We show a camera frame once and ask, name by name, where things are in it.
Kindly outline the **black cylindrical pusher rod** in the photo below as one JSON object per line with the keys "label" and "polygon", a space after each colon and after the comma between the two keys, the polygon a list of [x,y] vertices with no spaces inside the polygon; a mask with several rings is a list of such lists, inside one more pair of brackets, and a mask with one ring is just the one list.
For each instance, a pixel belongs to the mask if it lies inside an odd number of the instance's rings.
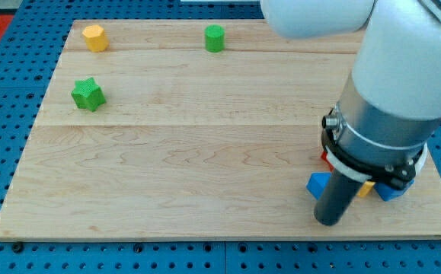
{"label": "black cylindrical pusher rod", "polygon": [[316,220],[327,226],[337,224],[363,184],[342,174],[332,171],[328,184],[314,207]]}

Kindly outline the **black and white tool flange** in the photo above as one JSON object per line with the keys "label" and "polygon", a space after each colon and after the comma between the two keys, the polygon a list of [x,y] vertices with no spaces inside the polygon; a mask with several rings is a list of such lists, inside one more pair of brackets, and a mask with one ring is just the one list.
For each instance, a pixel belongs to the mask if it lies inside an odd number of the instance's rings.
{"label": "black and white tool flange", "polygon": [[321,125],[321,143],[328,163],[357,183],[372,181],[405,190],[427,158],[424,142],[403,147],[380,144],[357,132],[336,107],[323,116]]}

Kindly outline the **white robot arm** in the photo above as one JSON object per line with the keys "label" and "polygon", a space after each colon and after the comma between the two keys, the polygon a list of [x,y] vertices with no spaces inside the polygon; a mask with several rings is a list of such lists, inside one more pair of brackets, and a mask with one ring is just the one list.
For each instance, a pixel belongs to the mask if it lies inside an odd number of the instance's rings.
{"label": "white robot arm", "polygon": [[441,123],[441,1],[271,1],[269,26],[290,39],[363,30],[340,99],[323,117],[333,171],[315,218],[335,225],[367,181],[407,189]]}

